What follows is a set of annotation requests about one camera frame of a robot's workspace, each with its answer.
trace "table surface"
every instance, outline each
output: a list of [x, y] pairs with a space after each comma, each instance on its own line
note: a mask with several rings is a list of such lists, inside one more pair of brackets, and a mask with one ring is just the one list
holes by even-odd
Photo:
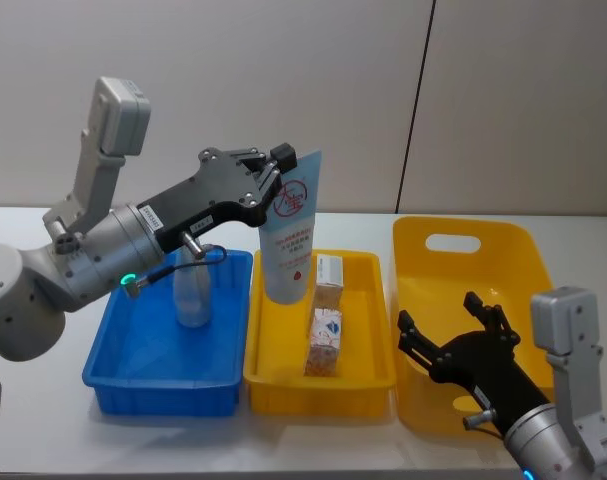
[[[44, 209], [0, 208], [0, 243], [20, 249], [49, 242]], [[384, 283], [391, 259], [392, 224], [400, 215], [318, 214], [316, 248], [374, 252]], [[602, 390], [607, 411], [607, 218], [476, 216], [530, 231], [554, 285], [596, 291], [599, 301]], [[229, 223], [204, 236], [228, 248], [258, 249], [257, 232]], [[283, 418], [253, 415], [247, 395], [230, 418], [111, 417], [101, 414], [81, 371], [107, 297], [67, 315], [60, 341], [26, 363], [0, 358], [0, 471], [44, 474], [163, 472], [325, 472], [364, 478], [518, 478], [502, 444], [470, 433], [464, 440], [420, 436], [398, 420]]]

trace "yellow plastic basket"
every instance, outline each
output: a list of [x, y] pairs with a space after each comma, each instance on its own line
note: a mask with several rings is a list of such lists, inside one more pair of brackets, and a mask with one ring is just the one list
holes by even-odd
[[[316, 254], [343, 257], [341, 351], [336, 377], [303, 375]], [[315, 250], [308, 293], [278, 305], [263, 288], [256, 253], [243, 376], [256, 413], [384, 417], [390, 415], [394, 365], [378, 258], [370, 253]]]
[[[428, 248], [432, 235], [476, 237], [471, 253]], [[465, 293], [500, 304], [521, 336], [516, 360], [552, 399], [552, 373], [545, 353], [534, 346], [530, 300], [552, 288], [534, 241], [508, 223], [435, 217], [404, 217], [394, 223], [390, 282], [392, 343], [397, 373], [396, 400], [401, 421], [423, 433], [464, 432], [462, 418], [479, 407], [462, 388], [432, 382], [427, 372], [396, 348], [398, 313], [407, 310], [420, 331], [437, 345], [481, 325], [463, 308]]]

